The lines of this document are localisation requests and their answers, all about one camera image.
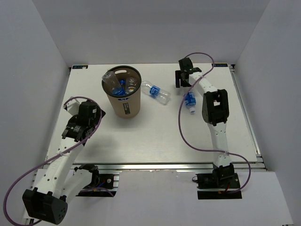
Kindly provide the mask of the clear bottle blue label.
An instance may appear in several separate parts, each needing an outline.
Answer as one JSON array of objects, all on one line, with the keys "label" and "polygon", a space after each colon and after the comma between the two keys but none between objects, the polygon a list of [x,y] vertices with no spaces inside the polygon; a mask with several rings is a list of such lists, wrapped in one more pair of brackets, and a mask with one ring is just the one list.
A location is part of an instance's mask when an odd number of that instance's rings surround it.
[{"label": "clear bottle blue label", "polygon": [[123,96],[125,95],[125,90],[121,86],[118,78],[116,77],[116,74],[112,71],[106,72],[102,76],[103,82],[107,85],[108,89],[110,90],[110,93],[115,96]]},{"label": "clear bottle blue label", "polygon": [[184,95],[185,107],[189,110],[190,114],[194,114],[196,111],[196,98],[194,92],[190,91],[188,94]]},{"label": "clear bottle blue label", "polygon": [[167,105],[170,101],[171,94],[168,91],[153,85],[149,81],[142,81],[141,89],[144,94],[156,99],[162,105]]}]

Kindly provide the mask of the blue cap Pepsi bottle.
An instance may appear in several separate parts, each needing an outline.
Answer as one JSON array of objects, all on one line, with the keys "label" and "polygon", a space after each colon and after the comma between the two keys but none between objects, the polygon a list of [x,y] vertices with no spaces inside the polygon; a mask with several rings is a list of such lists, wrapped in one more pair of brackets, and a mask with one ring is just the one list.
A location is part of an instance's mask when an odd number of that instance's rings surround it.
[{"label": "blue cap Pepsi bottle", "polygon": [[120,83],[120,85],[121,85],[121,87],[122,87],[122,90],[123,90],[123,95],[125,95],[126,94],[126,91],[125,91],[125,85],[126,85],[126,81],[125,80],[119,80],[119,83]]}]

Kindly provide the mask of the clear bottle green white label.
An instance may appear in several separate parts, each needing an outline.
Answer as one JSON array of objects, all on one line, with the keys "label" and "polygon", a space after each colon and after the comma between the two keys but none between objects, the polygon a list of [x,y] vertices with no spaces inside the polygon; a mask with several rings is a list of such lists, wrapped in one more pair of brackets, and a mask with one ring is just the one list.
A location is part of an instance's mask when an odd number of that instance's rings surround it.
[{"label": "clear bottle green white label", "polygon": [[126,84],[125,84],[125,92],[127,94],[135,91],[136,87],[137,87],[137,84],[138,84],[138,80],[137,78],[134,78],[134,77],[128,77],[126,79]]}]

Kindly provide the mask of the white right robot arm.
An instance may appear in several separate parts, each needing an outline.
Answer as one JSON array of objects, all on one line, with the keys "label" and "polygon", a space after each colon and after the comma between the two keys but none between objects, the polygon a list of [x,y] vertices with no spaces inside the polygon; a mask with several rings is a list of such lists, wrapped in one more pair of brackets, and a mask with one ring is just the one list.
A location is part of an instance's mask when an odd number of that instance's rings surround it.
[{"label": "white right robot arm", "polygon": [[213,171],[208,181],[217,188],[228,190],[235,175],[226,137],[226,123],[230,114],[228,93],[204,78],[202,70],[194,67],[190,58],[180,59],[179,67],[175,72],[176,87],[193,87],[203,98],[202,118],[209,127],[213,146],[210,151],[214,153]]}]

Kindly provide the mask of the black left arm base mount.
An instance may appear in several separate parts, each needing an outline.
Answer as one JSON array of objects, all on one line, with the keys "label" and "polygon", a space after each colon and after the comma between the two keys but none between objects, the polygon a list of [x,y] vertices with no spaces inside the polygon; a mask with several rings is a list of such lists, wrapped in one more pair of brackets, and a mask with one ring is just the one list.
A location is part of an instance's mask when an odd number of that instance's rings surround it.
[{"label": "black left arm base mount", "polygon": [[99,170],[96,165],[86,164],[74,168],[74,175],[78,170],[88,170],[91,182],[83,188],[77,197],[114,197],[119,186],[119,172]]}]

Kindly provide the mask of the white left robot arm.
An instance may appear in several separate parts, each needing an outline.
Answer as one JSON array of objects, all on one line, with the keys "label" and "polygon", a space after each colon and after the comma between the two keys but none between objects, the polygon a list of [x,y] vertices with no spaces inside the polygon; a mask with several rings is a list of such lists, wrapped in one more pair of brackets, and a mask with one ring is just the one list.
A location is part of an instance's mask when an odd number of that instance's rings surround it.
[{"label": "white left robot arm", "polygon": [[22,200],[32,218],[58,225],[64,219],[68,203],[83,189],[98,186],[98,167],[84,164],[75,169],[71,178],[69,170],[87,140],[99,126],[105,112],[92,100],[65,103],[64,109],[72,115],[62,132],[57,158],[50,162],[44,176],[32,190],[25,190]]}]

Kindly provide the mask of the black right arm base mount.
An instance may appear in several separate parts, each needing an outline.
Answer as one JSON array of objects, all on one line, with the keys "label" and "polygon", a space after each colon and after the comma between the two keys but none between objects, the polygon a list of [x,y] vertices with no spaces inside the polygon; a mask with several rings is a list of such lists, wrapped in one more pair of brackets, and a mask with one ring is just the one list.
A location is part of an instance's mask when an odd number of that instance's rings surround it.
[{"label": "black right arm base mount", "polygon": [[235,200],[242,199],[241,191],[232,193],[240,188],[237,173],[232,178],[226,179],[220,185],[214,180],[211,173],[196,174],[192,182],[197,184],[197,195],[199,200]]}]

